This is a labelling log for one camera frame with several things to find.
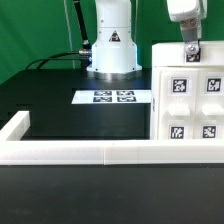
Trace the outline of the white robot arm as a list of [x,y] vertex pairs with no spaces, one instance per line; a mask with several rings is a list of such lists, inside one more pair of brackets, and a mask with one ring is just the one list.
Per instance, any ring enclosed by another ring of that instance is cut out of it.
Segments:
[[[139,75],[137,45],[131,37],[130,0],[95,0],[97,39],[92,46],[89,77],[127,80]],[[186,56],[199,53],[201,20],[207,16],[207,0],[167,0],[169,17],[180,23]]]

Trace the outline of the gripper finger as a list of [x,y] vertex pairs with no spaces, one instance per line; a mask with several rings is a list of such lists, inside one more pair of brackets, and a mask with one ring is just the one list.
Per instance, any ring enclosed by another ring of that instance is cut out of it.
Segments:
[[199,41],[202,35],[201,21],[191,18],[180,22],[181,34],[184,41],[184,49],[187,55],[199,52]]

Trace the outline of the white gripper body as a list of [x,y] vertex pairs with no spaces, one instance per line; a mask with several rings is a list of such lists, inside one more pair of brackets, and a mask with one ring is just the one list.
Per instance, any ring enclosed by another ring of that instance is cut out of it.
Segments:
[[173,22],[205,19],[207,16],[207,0],[167,0],[167,8]]

